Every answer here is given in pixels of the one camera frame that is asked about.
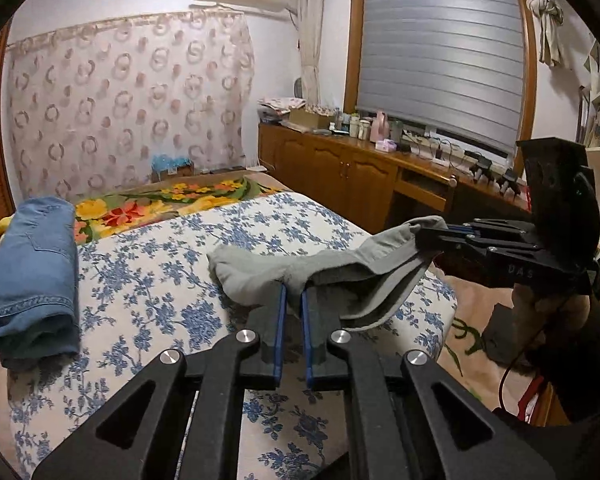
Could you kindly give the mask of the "right hand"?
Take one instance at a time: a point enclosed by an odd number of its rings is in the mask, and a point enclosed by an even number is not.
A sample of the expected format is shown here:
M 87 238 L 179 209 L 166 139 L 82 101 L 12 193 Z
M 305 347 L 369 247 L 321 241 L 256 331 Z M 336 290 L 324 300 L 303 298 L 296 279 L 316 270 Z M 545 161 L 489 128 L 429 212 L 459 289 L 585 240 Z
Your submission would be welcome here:
M 539 298 L 529 286 L 516 284 L 512 300 L 516 343 L 533 367 L 565 358 L 590 342 L 590 296 Z

